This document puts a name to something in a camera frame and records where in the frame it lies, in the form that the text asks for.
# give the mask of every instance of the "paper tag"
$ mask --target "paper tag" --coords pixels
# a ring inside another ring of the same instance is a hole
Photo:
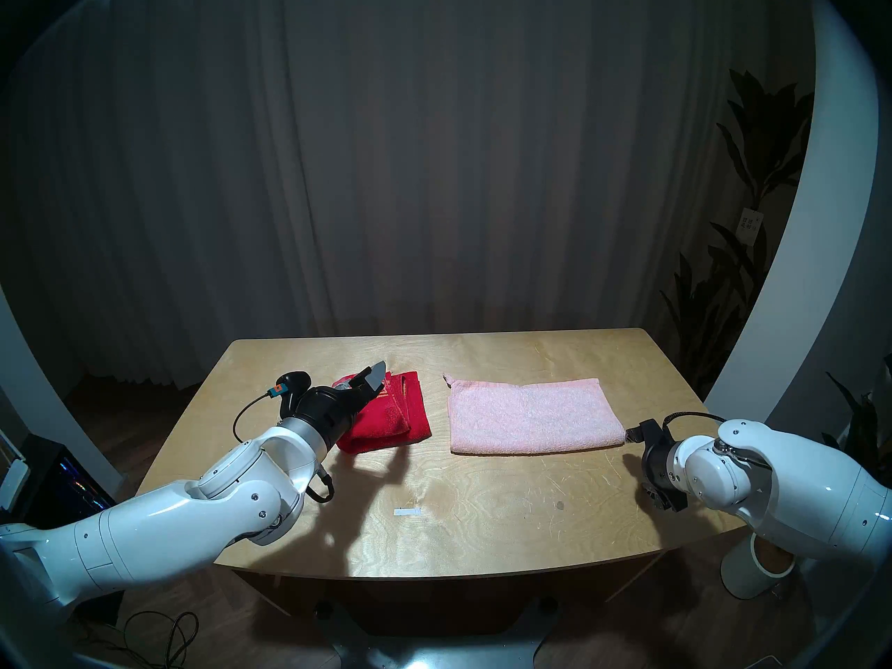
[[[741,244],[752,246],[755,244],[755,236],[759,234],[759,228],[762,226],[763,215],[758,210],[743,209],[740,214],[740,222],[737,226],[737,237]]]

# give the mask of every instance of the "wooden table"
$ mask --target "wooden table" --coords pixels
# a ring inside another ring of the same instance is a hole
[[[449,452],[449,388],[457,378],[531,384],[597,377],[626,428],[704,407],[640,329],[239,340],[232,343],[174,427],[140,486],[196,479],[234,445],[234,415],[280,374],[306,370],[314,384],[385,360],[417,370],[433,436],[325,467],[336,495],[311,500],[291,532],[267,547],[247,540],[218,564],[260,574],[328,579],[495,576],[635,558],[741,526],[691,502],[654,510],[640,487],[643,444],[546,456],[473,457]],[[263,400],[239,422],[242,437],[277,421]],[[708,419],[672,424],[676,438],[715,435]],[[396,508],[420,508],[395,516]]]

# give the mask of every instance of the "pink towel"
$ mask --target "pink towel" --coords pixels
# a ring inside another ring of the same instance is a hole
[[[618,446],[625,430],[597,378],[491,384],[443,376],[453,453],[518,455]]]

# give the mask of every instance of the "red towel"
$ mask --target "red towel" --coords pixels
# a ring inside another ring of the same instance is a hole
[[[333,385],[350,378],[346,376]],[[365,453],[416,443],[430,435],[417,371],[394,375],[388,372],[384,390],[360,410],[353,427],[340,438],[337,447],[345,453]]]

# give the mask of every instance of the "white pillar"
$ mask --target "white pillar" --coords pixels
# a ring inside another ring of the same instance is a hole
[[[768,419],[837,300],[871,198],[879,137],[873,65],[828,0],[812,0],[812,9],[814,116],[806,162],[771,272],[707,397],[710,412],[722,417]],[[857,329],[853,321],[853,335]]]

